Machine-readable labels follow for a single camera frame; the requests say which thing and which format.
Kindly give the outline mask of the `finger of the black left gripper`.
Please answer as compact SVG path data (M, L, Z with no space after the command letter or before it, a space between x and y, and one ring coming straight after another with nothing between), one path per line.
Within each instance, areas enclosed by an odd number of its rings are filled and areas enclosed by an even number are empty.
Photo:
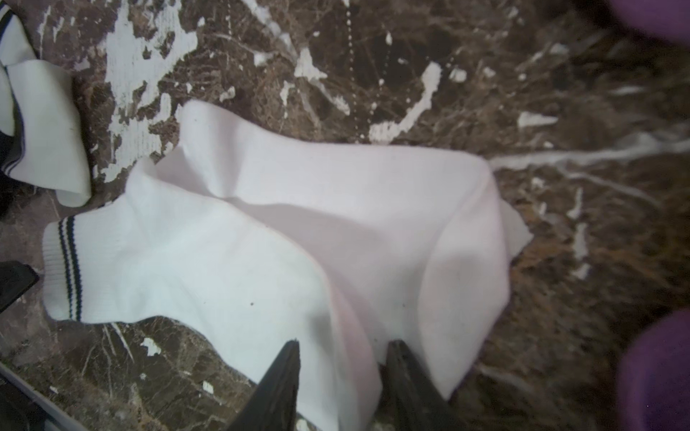
M2 261L0 264L0 312L5 312L39 280L39 275L31 266L16 260Z

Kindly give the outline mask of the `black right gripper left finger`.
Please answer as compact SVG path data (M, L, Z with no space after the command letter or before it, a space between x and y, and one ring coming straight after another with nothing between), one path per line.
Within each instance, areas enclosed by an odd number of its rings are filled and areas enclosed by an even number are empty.
M297 340L285 343L262 377L229 431L293 430L296 425L300 348Z

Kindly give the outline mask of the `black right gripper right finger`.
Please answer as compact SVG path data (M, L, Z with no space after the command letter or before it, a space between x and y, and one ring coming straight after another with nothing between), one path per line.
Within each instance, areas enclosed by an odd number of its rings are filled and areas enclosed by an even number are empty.
M398 430L461 430L461 421L401 339L386 350L386 386L395 405Z

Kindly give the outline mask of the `black striped sock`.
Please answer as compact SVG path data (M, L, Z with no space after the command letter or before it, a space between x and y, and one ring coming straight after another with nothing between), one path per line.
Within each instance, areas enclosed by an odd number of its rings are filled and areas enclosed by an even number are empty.
M91 199L70 75L37 59L19 17L1 3L1 174L55 190L65 207Z

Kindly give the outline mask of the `maroon purple sock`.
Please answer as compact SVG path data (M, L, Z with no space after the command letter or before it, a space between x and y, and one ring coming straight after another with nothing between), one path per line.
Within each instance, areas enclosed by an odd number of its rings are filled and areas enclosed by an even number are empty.
M689 310L650 325L623 355L616 376L621 430L689 429Z
M610 0L613 14L647 36L689 45L689 0Z

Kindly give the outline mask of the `aluminium front rail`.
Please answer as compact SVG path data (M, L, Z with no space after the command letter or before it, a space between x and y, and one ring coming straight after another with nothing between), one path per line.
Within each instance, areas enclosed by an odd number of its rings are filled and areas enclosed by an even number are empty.
M1 364L1 430L87 431L87 428Z

